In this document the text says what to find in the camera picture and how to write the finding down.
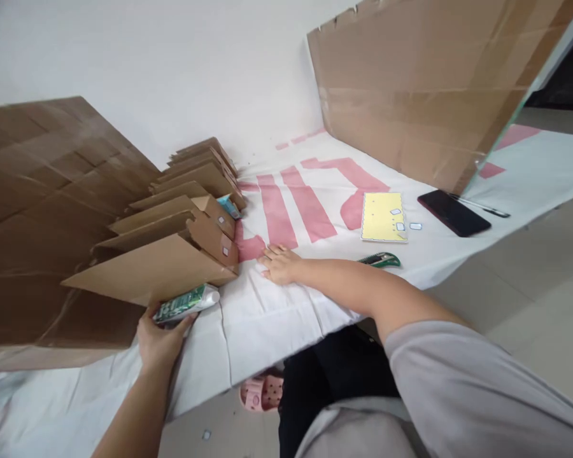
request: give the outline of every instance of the gray sleeve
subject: gray sleeve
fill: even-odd
[[[573,457],[573,402],[475,331],[409,324],[385,350],[431,456]]]

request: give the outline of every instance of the forearm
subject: forearm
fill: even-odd
[[[300,260],[294,280],[315,288],[342,307],[371,316],[384,340],[417,321],[442,320],[467,325],[406,280],[382,269],[344,260]]]
[[[170,373],[171,367],[141,372],[92,458],[155,458],[158,455]]]

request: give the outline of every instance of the green box cutter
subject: green box cutter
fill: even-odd
[[[372,267],[383,268],[387,266],[391,267],[401,267],[401,261],[392,253],[382,253],[372,254],[366,258],[359,260],[358,262],[370,265]]]

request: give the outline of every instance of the white sheet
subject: white sheet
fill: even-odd
[[[349,230],[341,215],[342,204],[357,188],[337,169],[302,165],[302,161],[311,164],[305,161],[312,158],[321,162],[338,158],[354,161],[391,191],[401,192],[406,223],[422,223],[423,229],[408,229],[408,244],[362,242],[360,230]],[[289,240],[296,240],[295,250],[301,256],[357,260],[390,251],[403,263],[401,269],[392,272],[419,288],[430,288],[472,254],[573,198],[573,135],[540,132],[494,152],[491,162],[506,171],[489,179],[477,178],[466,197],[511,213],[512,217],[501,219],[472,208],[493,227],[475,237],[460,239],[417,203],[416,198],[431,187],[404,177],[328,134],[318,135],[280,151],[271,161],[240,171],[239,180],[248,183],[243,188],[250,201],[243,220],[243,237],[258,235],[264,242],[270,241],[263,194],[268,199],[266,211],[276,214],[278,191],[295,234],[295,239]],[[295,198],[280,173],[293,166],[318,197],[329,226],[337,232],[333,237],[311,241]],[[356,168],[350,166],[346,174]],[[256,191],[258,177],[268,175],[277,189],[270,186],[263,193]],[[354,181],[360,179],[361,173],[358,175]],[[287,178],[294,176],[297,178],[297,173],[290,169]],[[373,178],[364,180],[364,187],[372,184]],[[274,196],[268,197],[267,191]],[[352,225],[353,213],[348,215]],[[273,227],[285,234],[284,221]],[[330,228],[325,225],[320,231],[330,232]],[[260,270],[255,261],[244,262],[240,277],[223,288],[221,307],[198,319],[185,347],[170,419],[357,320],[355,314],[339,308],[319,292],[299,285],[277,287],[263,279]],[[88,457],[134,382],[139,366],[134,345],[81,369],[0,376],[0,457]]]

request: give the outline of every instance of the pen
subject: pen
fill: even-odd
[[[478,204],[477,202],[472,202],[471,200],[467,200],[465,198],[459,197],[456,194],[448,193],[448,195],[451,198],[453,198],[454,200],[457,200],[459,202],[463,202],[464,204],[473,205],[474,207],[481,208],[482,210],[484,210],[488,213],[492,213],[493,215],[496,215],[500,218],[509,218],[511,216],[509,213],[502,212],[501,210],[497,210],[496,208],[493,208],[493,207],[487,207],[486,205]]]

